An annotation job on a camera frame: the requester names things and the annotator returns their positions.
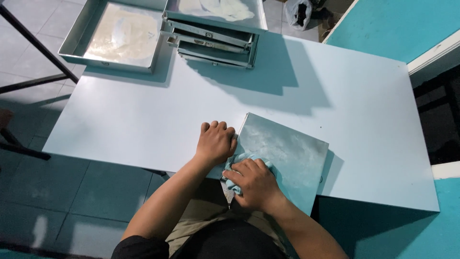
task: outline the black shirt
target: black shirt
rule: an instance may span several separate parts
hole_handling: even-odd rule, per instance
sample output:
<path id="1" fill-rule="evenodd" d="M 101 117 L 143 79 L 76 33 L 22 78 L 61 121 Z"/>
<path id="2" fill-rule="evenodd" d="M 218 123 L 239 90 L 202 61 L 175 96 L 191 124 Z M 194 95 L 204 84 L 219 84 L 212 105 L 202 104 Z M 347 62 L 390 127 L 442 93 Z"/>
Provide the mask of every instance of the black shirt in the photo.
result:
<path id="1" fill-rule="evenodd" d="M 169 245 L 158 238 L 135 235 L 122 240 L 112 259 L 167 259 Z M 172 259 L 286 259 L 272 239 L 251 224 L 226 219 L 191 235 Z"/>

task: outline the person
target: person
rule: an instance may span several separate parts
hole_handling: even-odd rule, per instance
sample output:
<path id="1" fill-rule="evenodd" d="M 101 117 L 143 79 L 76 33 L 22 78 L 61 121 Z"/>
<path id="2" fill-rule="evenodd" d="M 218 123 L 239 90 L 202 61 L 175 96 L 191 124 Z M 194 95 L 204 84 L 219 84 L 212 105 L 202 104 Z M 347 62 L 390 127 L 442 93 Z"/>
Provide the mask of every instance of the person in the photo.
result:
<path id="1" fill-rule="evenodd" d="M 320 224 L 284 196 L 260 159 L 223 172 L 243 192 L 229 209 L 220 182 L 205 177 L 233 155 L 234 134 L 225 122 L 201 125 L 194 157 L 136 212 L 112 259 L 286 259 L 286 239 L 301 259 L 348 258 Z M 220 194 L 213 194 L 217 189 Z"/>

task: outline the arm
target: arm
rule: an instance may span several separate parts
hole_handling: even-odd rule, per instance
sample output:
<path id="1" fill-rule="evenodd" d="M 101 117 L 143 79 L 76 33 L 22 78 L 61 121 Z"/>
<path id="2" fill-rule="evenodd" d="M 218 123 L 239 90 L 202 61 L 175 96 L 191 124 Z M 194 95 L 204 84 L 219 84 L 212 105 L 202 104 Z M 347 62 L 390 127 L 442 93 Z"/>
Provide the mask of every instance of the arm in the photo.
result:
<path id="1" fill-rule="evenodd" d="M 214 166 L 235 152 L 234 133 L 235 129 L 227 128 L 225 122 L 203 123 L 195 156 L 142 205 L 129 222 L 121 240 L 132 235 L 166 239 L 201 181 Z"/>
<path id="2" fill-rule="evenodd" d="M 246 208 L 272 216 L 286 233 L 302 259 L 346 259 L 345 252 L 335 239 L 316 221 L 290 202 L 276 183 L 276 179 L 261 159 L 246 159 L 224 171 L 224 176 L 243 191 L 236 201 Z"/>

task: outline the plastic bag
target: plastic bag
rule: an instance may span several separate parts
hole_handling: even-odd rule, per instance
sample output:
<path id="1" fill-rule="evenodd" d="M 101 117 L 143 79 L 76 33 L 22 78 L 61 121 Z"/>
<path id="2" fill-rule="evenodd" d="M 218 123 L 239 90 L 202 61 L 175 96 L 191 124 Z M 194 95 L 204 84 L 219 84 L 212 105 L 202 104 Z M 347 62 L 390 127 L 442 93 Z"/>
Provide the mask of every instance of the plastic bag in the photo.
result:
<path id="1" fill-rule="evenodd" d="M 305 30 L 310 21 L 312 6 L 309 0 L 287 0 L 284 3 L 287 23 L 296 30 Z"/>

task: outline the white dough sheet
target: white dough sheet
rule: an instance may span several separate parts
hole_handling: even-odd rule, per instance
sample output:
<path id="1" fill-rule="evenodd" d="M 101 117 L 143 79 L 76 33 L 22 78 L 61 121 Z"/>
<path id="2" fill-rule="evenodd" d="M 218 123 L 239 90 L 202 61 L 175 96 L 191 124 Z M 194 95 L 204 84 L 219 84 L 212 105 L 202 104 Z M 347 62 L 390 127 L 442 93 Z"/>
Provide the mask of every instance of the white dough sheet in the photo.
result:
<path id="1" fill-rule="evenodd" d="M 150 67 L 160 28 L 160 11 L 108 3 L 83 57 Z"/>
<path id="2" fill-rule="evenodd" d="M 240 0 L 182 0 L 178 7 L 184 14 L 221 17 L 229 22 L 254 17 L 254 13 Z"/>

